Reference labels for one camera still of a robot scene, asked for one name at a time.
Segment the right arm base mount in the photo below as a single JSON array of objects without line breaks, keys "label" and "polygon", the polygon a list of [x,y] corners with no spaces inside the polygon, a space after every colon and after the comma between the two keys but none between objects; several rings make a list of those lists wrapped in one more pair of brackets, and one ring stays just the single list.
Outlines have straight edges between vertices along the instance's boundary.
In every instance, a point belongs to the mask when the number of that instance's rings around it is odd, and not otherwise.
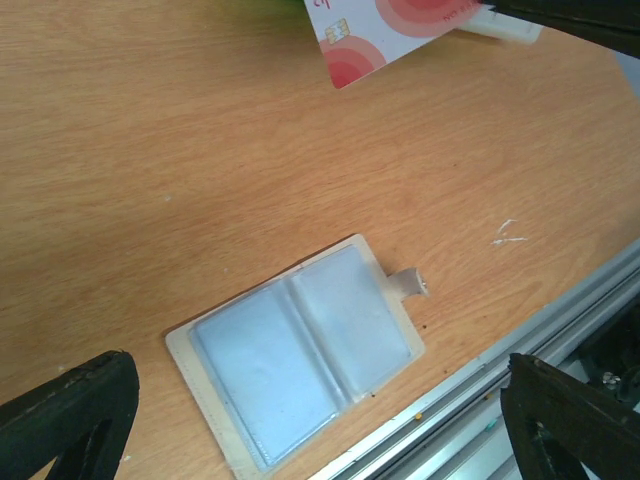
[{"label": "right arm base mount", "polygon": [[619,312],[578,349],[587,383],[625,407],[639,405],[639,307]]}]

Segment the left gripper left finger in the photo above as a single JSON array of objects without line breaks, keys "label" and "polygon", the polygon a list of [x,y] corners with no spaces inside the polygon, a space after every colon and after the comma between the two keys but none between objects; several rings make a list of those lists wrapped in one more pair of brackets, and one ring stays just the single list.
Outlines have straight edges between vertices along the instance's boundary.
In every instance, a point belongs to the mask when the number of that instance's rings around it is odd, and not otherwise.
[{"label": "left gripper left finger", "polygon": [[131,354],[106,351],[1,406],[1,477],[112,479],[139,405]]}]

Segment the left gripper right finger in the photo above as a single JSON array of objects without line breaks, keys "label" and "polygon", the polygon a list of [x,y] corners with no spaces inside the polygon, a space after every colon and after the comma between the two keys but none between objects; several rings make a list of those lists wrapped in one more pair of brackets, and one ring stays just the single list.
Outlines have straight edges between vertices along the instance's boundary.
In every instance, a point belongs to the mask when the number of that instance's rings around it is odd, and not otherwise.
[{"label": "left gripper right finger", "polygon": [[500,404],[524,479],[639,477],[639,414],[533,355],[509,357]]}]

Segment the white card holder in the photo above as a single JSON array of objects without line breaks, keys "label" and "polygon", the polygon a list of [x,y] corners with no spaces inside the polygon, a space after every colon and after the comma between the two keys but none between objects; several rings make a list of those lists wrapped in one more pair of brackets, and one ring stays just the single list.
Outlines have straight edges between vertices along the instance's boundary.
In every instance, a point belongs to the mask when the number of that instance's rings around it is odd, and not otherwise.
[{"label": "white card holder", "polygon": [[165,343],[238,479],[269,479],[423,355],[404,301],[427,294],[352,235],[169,331]]}]

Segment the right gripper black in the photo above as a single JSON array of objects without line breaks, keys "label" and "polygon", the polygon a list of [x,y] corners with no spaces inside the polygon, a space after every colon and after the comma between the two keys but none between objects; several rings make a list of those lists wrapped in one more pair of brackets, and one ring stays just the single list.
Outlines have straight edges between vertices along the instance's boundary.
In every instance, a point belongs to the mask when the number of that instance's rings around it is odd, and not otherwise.
[{"label": "right gripper black", "polygon": [[499,14],[549,27],[639,57],[639,2],[632,0],[493,0]]}]

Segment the red card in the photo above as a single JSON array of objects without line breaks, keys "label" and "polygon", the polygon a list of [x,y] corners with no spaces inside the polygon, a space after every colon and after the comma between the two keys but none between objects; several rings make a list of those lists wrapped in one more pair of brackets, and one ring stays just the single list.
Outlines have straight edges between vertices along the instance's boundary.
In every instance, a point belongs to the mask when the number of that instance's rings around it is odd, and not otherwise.
[{"label": "red card", "polygon": [[462,26],[473,0],[306,0],[333,86],[342,89]]}]

